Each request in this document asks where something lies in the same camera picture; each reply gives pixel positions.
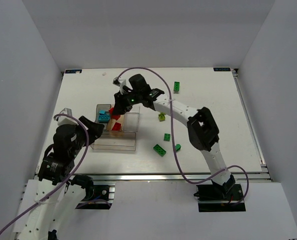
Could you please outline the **small red lego brick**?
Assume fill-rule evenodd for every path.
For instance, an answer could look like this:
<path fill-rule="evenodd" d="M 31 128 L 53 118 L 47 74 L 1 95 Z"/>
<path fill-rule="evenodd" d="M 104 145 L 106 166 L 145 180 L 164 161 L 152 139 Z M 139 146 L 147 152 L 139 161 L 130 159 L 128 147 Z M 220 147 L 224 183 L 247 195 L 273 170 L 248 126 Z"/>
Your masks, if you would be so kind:
<path fill-rule="evenodd" d="M 112 114 L 113 114 L 113 111 L 114 111 L 114 108 L 111 107 L 111 108 L 109 109 L 109 113 L 112 115 Z"/>

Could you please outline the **long cyan lego brick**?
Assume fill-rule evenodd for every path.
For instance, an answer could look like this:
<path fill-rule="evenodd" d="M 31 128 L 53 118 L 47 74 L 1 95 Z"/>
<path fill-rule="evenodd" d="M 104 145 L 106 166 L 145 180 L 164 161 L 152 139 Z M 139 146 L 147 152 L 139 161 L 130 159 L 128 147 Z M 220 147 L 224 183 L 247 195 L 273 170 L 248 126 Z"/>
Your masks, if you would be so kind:
<path fill-rule="evenodd" d="M 97 120 L 99 123 L 108 123 L 111 120 L 111 116 L 109 114 L 100 114 Z"/>

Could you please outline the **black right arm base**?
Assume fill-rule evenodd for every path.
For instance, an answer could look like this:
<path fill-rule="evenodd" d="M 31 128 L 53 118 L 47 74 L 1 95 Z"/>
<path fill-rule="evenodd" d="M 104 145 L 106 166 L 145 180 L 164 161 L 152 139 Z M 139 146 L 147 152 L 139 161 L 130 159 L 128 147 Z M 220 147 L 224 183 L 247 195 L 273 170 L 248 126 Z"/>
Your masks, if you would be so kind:
<path fill-rule="evenodd" d="M 197 199 L 200 213 L 246 211 L 242 186 L 236 184 L 232 174 L 224 185 L 219 185 L 214 181 L 211 181 L 211 184 L 197 185 L 193 196 Z"/>

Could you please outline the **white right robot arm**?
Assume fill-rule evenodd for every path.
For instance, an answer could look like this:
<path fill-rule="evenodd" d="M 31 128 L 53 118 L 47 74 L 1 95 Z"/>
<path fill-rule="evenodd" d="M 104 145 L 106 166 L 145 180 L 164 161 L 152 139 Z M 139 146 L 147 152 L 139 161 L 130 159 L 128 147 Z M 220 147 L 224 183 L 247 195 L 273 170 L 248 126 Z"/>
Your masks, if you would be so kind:
<path fill-rule="evenodd" d="M 113 113 L 124 115 L 134 105 L 142 104 L 156 112 L 164 113 L 187 127 L 191 145 L 199 150 L 210 170 L 211 182 L 215 191 L 225 197 L 235 184 L 235 179 L 228 170 L 219 145 L 219 128 L 211 111 L 203 107 L 197 109 L 187 106 L 177 100 L 168 99 L 164 91 L 151 88 L 141 74 L 129 79 L 131 88 L 126 80 L 114 78 L 113 84 L 119 87 L 114 94 L 115 105 Z"/>

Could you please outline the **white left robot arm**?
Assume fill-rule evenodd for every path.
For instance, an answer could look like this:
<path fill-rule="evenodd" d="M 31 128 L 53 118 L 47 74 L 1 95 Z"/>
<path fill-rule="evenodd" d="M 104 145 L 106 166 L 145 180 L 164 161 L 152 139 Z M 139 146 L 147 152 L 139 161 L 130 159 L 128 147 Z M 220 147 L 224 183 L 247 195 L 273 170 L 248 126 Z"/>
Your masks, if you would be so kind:
<path fill-rule="evenodd" d="M 72 211 L 94 194 L 92 178 L 75 174 L 79 167 L 75 159 L 101 137 L 104 125 L 65 113 L 55 119 L 53 143 L 45 150 L 37 174 L 34 206 L 26 211 L 28 219 L 18 240 L 58 240 Z"/>

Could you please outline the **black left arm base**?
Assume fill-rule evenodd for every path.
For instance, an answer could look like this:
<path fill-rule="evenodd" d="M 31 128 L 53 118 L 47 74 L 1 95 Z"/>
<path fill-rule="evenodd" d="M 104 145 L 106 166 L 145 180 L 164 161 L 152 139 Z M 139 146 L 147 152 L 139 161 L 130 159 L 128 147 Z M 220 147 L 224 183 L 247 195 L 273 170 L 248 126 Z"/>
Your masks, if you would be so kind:
<path fill-rule="evenodd" d="M 92 177 L 78 174 L 66 183 L 65 193 L 76 195 L 73 186 L 81 190 L 83 196 L 76 209 L 109 210 L 111 208 L 115 193 L 114 185 L 96 183 Z"/>

